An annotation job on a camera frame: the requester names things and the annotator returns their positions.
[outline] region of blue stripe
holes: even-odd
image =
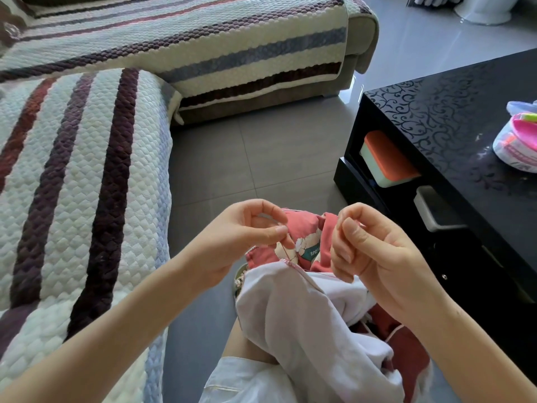
[[[288,53],[297,53],[322,46],[334,45],[346,42],[347,28],[331,29],[329,31],[317,32],[314,34],[297,36],[284,41],[278,41],[244,51],[230,53],[210,60],[193,63],[184,67],[178,67],[168,72],[158,74],[169,83],[196,78],[205,74],[220,72],[233,67],[249,65],[261,60],[275,58]]]
[[[161,89],[161,103],[159,108],[160,144],[158,147],[158,200],[157,200],[157,255],[155,268],[159,268],[170,259],[168,246],[168,221],[170,219],[171,193],[170,178],[168,175],[168,162],[172,140],[170,125],[168,123],[168,103],[173,94],[173,88],[164,84]],[[149,346],[149,353],[145,360],[145,372],[147,380],[143,388],[144,403],[162,403],[162,370],[164,366],[164,347],[166,343],[166,331]]]

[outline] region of slipper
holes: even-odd
[[[244,284],[244,275],[246,274],[246,271],[248,271],[248,263],[243,264],[235,274],[235,280],[233,280],[233,296],[235,297],[235,300],[241,293],[242,285]]]

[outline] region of red garment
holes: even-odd
[[[298,264],[305,271],[332,273],[330,248],[337,215],[327,212],[319,216],[304,210],[284,211],[288,218],[289,234],[296,244],[295,249],[284,249],[281,244],[278,244],[276,250],[268,246],[254,247],[246,253],[248,269],[278,262],[283,258]],[[411,403],[417,381],[430,365],[431,359],[414,334],[393,319],[380,305],[376,304],[368,313],[371,316],[370,323],[363,320],[353,325],[351,330],[370,333],[390,345],[394,356],[391,362],[384,364],[385,368],[397,369],[400,372],[405,391],[404,403]]]

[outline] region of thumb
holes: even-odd
[[[381,265],[393,264],[394,246],[367,233],[359,223],[348,217],[341,224],[346,239],[356,249]]]
[[[272,226],[270,228],[259,229],[249,228],[248,236],[251,246],[276,244],[287,237],[289,229],[285,225]]]

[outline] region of white shorts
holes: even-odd
[[[289,377],[279,365],[224,357],[209,376],[200,403],[296,403]]]

